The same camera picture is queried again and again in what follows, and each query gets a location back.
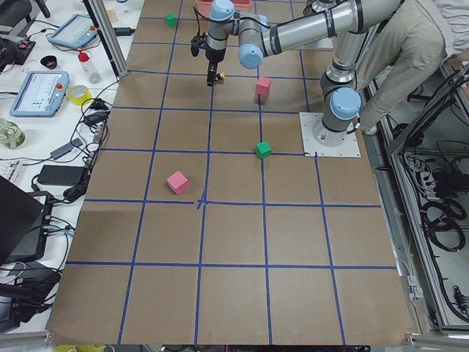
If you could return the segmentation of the pink cube near arm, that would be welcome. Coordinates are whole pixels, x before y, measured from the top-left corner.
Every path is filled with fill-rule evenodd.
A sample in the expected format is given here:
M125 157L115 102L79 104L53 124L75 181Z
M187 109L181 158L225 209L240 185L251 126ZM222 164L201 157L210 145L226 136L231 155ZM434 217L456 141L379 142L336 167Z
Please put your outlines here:
M272 80L265 76L260 76L256 82L255 94L260 103L264 103L270 94Z

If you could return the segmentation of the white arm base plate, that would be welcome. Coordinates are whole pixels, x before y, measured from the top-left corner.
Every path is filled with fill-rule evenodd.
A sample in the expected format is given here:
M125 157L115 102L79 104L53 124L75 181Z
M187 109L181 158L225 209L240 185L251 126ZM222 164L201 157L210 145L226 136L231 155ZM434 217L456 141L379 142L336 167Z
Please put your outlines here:
M322 124L323 113L300 112L300 129L305 157L360 158L352 123L346 131L331 132Z

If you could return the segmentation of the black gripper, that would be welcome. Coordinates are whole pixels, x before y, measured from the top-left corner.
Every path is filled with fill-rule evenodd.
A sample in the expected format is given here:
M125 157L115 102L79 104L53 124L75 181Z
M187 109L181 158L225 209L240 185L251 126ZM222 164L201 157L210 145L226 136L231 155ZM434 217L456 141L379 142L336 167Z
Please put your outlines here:
M212 87L218 81L218 63L224 60L225 49L214 49L211 48L208 44L205 45L204 49L205 57L209 62L207 67L207 85Z

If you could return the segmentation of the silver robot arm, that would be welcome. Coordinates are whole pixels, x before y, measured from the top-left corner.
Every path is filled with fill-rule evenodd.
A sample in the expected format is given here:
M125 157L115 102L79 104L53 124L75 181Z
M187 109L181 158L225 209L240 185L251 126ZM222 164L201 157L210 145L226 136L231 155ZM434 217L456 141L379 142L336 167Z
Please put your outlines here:
M200 51L205 52L207 85L212 86L231 36L238 38L238 59L246 69L258 68L269 56L337 37L339 46L321 78L325 113L312 128L316 141L336 147L345 140L349 125L361 108L361 97L352 86L369 30L391 16L400 4L400 1L310 1L302 17L270 25L263 15L236 10L231 1L213 1L207 18L208 30L193 37L191 53L197 56Z

